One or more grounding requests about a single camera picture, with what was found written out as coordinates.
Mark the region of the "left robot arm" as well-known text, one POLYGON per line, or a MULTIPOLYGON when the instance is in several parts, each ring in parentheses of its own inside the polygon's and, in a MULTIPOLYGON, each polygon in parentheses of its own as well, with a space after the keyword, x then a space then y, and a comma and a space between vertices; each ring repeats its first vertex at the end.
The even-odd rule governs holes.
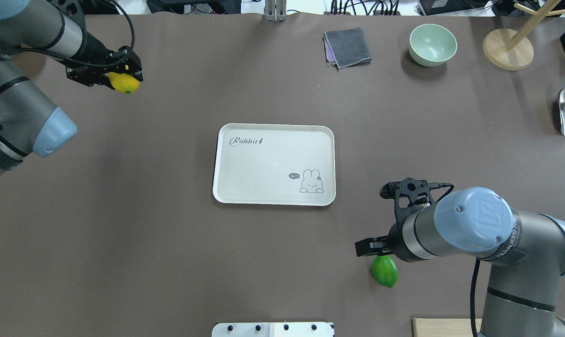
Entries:
POLYGON ((143 81, 135 42, 112 51, 86 30, 95 0, 0 0, 0 176, 26 156, 47 157, 76 136, 76 124, 18 67, 23 52, 63 64, 68 79, 116 90, 118 78, 143 81))

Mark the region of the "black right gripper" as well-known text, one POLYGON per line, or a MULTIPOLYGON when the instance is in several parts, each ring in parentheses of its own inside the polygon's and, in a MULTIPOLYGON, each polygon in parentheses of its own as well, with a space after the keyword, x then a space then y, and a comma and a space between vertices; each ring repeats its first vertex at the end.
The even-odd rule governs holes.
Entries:
POLYGON ((411 262, 411 255, 402 235, 399 233, 399 226, 393 224, 387 235, 365 238, 355 242, 355 254, 362 256, 387 256, 395 255, 404 262, 411 262))

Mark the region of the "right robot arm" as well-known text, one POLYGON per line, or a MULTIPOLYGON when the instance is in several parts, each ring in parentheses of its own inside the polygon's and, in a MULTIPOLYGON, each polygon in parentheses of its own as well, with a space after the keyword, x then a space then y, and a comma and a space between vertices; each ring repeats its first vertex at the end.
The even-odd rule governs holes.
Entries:
POLYGON ((565 221, 510 207, 493 190, 473 187, 438 201, 425 181, 383 186, 394 200, 389 234, 355 243, 357 256, 395 255, 404 262, 471 255, 492 265, 475 337, 565 337, 556 316, 565 277, 565 221))

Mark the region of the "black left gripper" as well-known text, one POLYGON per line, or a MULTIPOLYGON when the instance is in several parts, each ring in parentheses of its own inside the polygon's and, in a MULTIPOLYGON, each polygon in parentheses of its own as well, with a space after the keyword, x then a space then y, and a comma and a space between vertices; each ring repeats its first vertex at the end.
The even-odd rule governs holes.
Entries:
POLYGON ((107 73, 129 74, 139 82, 143 81, 142 64, 132 47, 124 45, 118 51, 111 51, 90 33, 83 35, 79 51, 66 61, 68 79, 85 86, 100 85, 115 90, 107 73))

